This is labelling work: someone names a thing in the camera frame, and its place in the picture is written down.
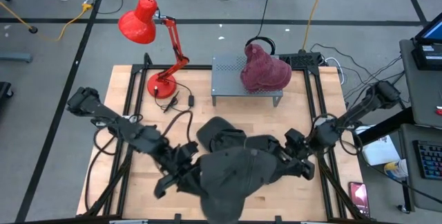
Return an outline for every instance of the perforated metal platform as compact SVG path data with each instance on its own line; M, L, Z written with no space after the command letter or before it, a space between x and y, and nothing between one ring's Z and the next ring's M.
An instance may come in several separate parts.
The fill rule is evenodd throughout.
M212 59L212 105L216 106L217 96L272 97L273 106L277 106L282 97L282 90L258 90L248 92L242 85L240 74L246 66L247 57L235 55L215 56Z

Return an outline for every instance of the red desk lamp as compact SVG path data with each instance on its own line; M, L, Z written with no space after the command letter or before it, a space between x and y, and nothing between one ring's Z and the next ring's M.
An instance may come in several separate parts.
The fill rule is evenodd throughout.
M153 16L157 10L160 13L156 0L139 0L135 10L126 12L119 19L118 28L129 40L139 44L149 44L155 40L155 23ZM147 90L154 96L154 89L156 87L158 89L156 97L164 99L171 96L177 88L175 78L172 74L188 64L189 58L182 54L175 19L160 14L158 14L158 18L160 19L160 23L164 24L169 30L177 63L169 69L151 76L147 82Z

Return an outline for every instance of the lamp arm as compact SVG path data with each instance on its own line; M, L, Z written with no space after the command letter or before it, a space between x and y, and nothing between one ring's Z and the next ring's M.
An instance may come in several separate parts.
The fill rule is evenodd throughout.
M161 24L164 24L171 37L173 52L175 53L175 57L177 59L177 63L170 67L168 70L163 71L159 74L158 80L165 80L174 72L180 70L182 67L186 66L189 62L189 58L183 56L181 51L180 38L178 37L177 24L176 20L172 17L167 16L159 16Z

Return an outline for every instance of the lamp shade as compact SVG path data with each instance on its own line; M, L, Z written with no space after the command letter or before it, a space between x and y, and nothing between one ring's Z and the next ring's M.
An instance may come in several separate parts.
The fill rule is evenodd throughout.
M137 8L124 15L118 21L118 28L129 40L138 44L149 44L155 40L153 15L158 9L156 0L139 0Z

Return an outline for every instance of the white paper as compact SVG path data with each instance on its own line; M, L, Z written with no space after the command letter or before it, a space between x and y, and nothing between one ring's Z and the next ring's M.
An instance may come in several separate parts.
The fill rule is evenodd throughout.
M359 127L357 128L356 133L360 134L370 127L372 126ZM370 165L382 165L388 162L396 162L401 159L389 135L365 145L362 152Z

